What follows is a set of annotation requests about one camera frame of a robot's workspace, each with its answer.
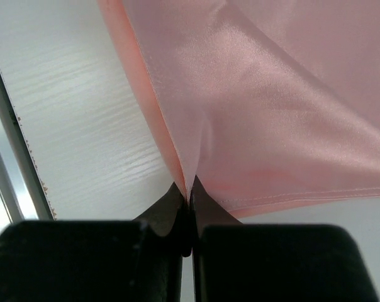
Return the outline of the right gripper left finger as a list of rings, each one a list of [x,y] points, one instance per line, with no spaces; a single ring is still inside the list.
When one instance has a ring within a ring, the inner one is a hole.
[[[187,241],[188,205],[176,184],[135,218],[141,223],[134,301],[179,301]]]

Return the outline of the pink satin napkin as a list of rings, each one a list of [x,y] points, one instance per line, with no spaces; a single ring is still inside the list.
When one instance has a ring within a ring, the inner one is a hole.
[[[380,1],[100,1],[175,183],[237,216],[380,196]]]

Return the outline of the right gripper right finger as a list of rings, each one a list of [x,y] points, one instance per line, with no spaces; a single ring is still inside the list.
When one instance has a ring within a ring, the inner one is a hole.
[[[226,226],[242,223],[219,205],[205,190],[198,176],[195,177],[189,202],[191,223],[193,227],[192,255],[195,301],[206,301],[202,297],[203,268],[201,264],[201,238],[205,227],[210,225]]]

